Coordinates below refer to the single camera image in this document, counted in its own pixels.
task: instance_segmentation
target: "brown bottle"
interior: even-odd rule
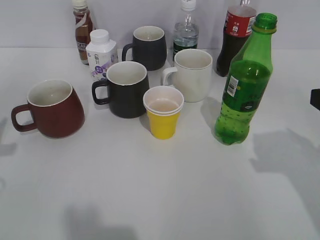
[[[95,30],[86,0],[72,0],[75,16],[75,40],[83,64],[89,65],[86,46],[90,43],[90,33]]]
[[[223,30],[223,45],[216,61],[216,72],[221,77],[228,75],[231,60],[240,51],[251,35],[257,11],[250,0],[241,0],[240,5],[228,8]]]

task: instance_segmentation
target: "barcode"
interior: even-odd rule
[[[246,29],[246,33],[250,33],[252,31],[251,27],[254,24],[255,20],[256,20],[255,16],[250,17],[248,28]]]
[[[232,97],[234,97],[236,94],[238,82],[239,81],[235,79],[233,76],[230,77],[227,93]]]

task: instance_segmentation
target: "green bottle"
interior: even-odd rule
[[[225,84],[221,113],[214,126],[215,138],[225,144],[242,143],[273,71],[271,37],[277,31],[277,16],[260,13],[252,35],[232,59]]]

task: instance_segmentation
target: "mug rim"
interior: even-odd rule
[[[130,83],[130,84],[119,84],[119,83],[117,83],[117,82],[115,82],[115,81],[112,81],[112,80],[109,78],[109,72],[110,72],[110,70],[111,70],[112,68],[114,68],[116,65],[124,65],[124,64],[135,64],[135,65],[139,65],[139,66],[143,67],[143,70],[144,70],[144,76],[143,76],[143,78],[141,78],[139,81],[136,81],[136,82]],[[106,79],[107,79],[108,81],[112,82],[113,84],[118,85],[118,86],[133,86],[133,85],[136,85],[136,84],[142,82],[144,79],[146,79],[147,75],[148,75],[148,71],[147,71],[146,67],[143,66],[141,63],[136,62],[136,61],[120,61],[120,62],[117,62],[117,63],[113,64],[112,66],[110,66],[110,67],[107,69],[107,71],[106,71]]]
[[[186,52],[186,51],[192,51],[192,52],[202,52],[202,53],[205,53],[206,55],[208,55],[210,57],[210,63],[207,65],[207,66],[204,66],[204,67],[199,67],[199,68],[190,68],[190,67],[186,67],[186,66],[183,66],[181,65],[180,63],[177,62],[177,56],[183,52]],[[188,49],[183,49],[181,51],[179,51],[175,56],[174,56],[174,63],[177,64],[179,67],[183,68],[183,69],[188,69],[188,70],[201,70],[201,69],[206,69],[210,66],[212,66],[213,64],[213,57],[211,56],[210,53],[206,52],[206,51],[203,51],[201,49],[195,49],[195,48],[188,48]]]
[[[141,39],[141,38],[139,38],[139,37],[136,36],[136,31],[138,31],[139,29],[143,29],[143,28],[155,28],[155,29],[159,29],[159,30],[161,30],[162,35],[161,35],[161,37],[159,37],[159,38],[157,38],[157,39],[153,39],[153,40]],[[140,41],[144,41],[144,42],[154,42],[154,41],[157,41],[157,40],[162,39],[162,38],[165,36],[165,31],[164,31],[161,27],[158,27],[158,26],[152,26],[152,25],[140,26],[140,27],[138,27],[136,30],[133,31],[133,36],[134,36],[136,39],[140,40]]]
[[[30,101],[31,91],[34,90],[34,89],[35,89],[36,87],[38,87],[39,85],[42,85],[42,84],[45,84],[45,83],[48,83],[48,82],[63,82],[63,83],[68,84],[68,85],[70,86],[70,92],[69,92],[69,94],[68,94],[64,99],[62,99],[62,100],[60,100],[60,101],[58,101],[58,102],[56,102],[56,103],[48,104],[48,105],[38,105],[38,104],[34,104],[32,101]],[[31,104],[31,105],[33,105],[33,106],[35,106],[35,107],[40,107],[40,108],[52,107],[52,106],[58,105],[58,104],[64,102],[65,100],[67,100],[67,99],[71,96],[73,90],[74,90],[74,87],[73,87],[69,82],[67,82],[67,81],[65,81],[65,80],[61,80],[61,79],[48,79],[48,80],[44,80],[44,81],[42,81],[42,82],[38,82],[37,84],[33,85],[33,87],[29,90],[29,92],[28,92],[28,94],[27,94],[27,96],[26,96],[26,100],[27,100],[27,102],[28,102],[29,104]]]
[[[177,93],[180,94],[180,96],[182,98],[182,103],[175,110],[172,110],[172,111],[157,111],[157,110],[154,110],[154,109],[150,108],[146,103],[146,95],[147,95],[147,93],[149,91],[152,91],[152,89],[155,89],[155,88],[171,88],[171,89],[174,89]],[[148,89],[148,91],[146,91],[144,93],[144,95],[143,95],[143,105],[144,105],[144,107],[146,108],[146,110],[148,110],[149,112],[151,112],[151,113],[153,113],[154,115],[157,115],[157,116],[168,117],[168,116],[171,116],[171,115],[175,115],[183,108],[184,104],[185,104],[185,98],[184,98],[184,95],[182,94],[182,92],[180,92],[175,87],[171,87],[171,86],[154,86],[154,87]]]

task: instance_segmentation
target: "stacked cups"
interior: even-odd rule
[[[165,140],[175,134],[184,101],[183,94],[170,86],[156,86],[144,94],[143,104],[153,136]]]

